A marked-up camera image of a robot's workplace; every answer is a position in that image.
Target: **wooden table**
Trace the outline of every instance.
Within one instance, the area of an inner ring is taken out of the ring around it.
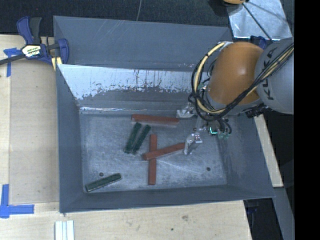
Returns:
[[[4,49],[24,44],[19,35],[0,35],[0,60]],[[54,239],[55,222],[69,220],[76,240],[252,239],[243,201],[59,213],[54,69],[25,59],[11,66],[11,77],[7,65],[0,66],[0,187],[12,186],[9,204],[35,206],[34,214],[0,218],[1,240]],[[264,117],[255,122],[272,185],[283,187]]]

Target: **black floor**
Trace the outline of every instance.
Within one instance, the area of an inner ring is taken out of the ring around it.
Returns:
[[[295,0],[280,0],[295,36]],[[53,36],[53,16],[138,20],[175,24],[229,27],[227,8],[220,0],[0,0],[0,34],[17,35],[23,16],[42,17],[41,36]],[[271,111],[264,114],[275,155],[295,212],[294,116]],[[271,199],[245,201],[253,240],[281,240]]]

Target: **dark green block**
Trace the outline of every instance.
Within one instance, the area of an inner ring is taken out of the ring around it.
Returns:
[[[133,149],[136,136],[137,136],[138,131],[140,130],[141,126],[142,126],[141,123],[139,123],[139,122],[135,123],[135,125],[134,125],[134,127],[132,129],[132,132],[130,134],[130,137],[129,137],[129,139],[128,139],[127,143],[126,143],[126,146],[125,146],[125,148],[123,150],[125,153],[129,154],[131,152],[131,150]]]
[[[132,153],[134,155],[140,149],[140,147],[141,147],[142,143],[144,142],[145,138],[147,137],[150,129],[151,129],[151,127],[148,124],[143,128],[141,134],[139,135],[138,139],[136,140],[136,142],[134,143],[134,146],[132,148]]]
[[[118,180],[121,180],[120,173],[116,173],[116,174],[110,175],[108,177],[104,177],[104,178],[98,179],[96,181],[93,181],[91,183],[88,183],[85,185],[85,190],[87,192],[91,192],[91,191],[100,189],[108,184],[113,183],[113,182],[116,182]]]

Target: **gray bin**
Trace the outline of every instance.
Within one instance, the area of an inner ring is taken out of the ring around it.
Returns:
[[[228,140],[202,132],[192,154],[158,158],[155,185],[142,159],[149,135],[157,134],[158,148],[184,142],[196,116],[151,125],[136,155],[123,151],[132,114],[175,117],[186,106],[195,66],[217,42],[232,40],[228,28],[55,16],[54,37],[70,48],[56,69],[60,212],[274,197],[252,118],[230,116]],[[101,173],[122,179],[85,192]]]

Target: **bin floor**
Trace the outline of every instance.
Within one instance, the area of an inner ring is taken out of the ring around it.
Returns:
[[[181,119],[175,126],[151,124],[151,130],[134,155],[124,152],[135,124],[131,115],[80,114],[83,185],[115,173],[121,174],[120,181],[95,192],[225,185],[222,151],[226,149],[222,146],[226,141],[207,132],[201,133],[203,143],[192,154],[179,151],[158,157],[156,184],[148,185],[149,162],[142,159],[142,154],[149,151],[150,134],[157,135],[158,149],[185,142],[196,120]]]

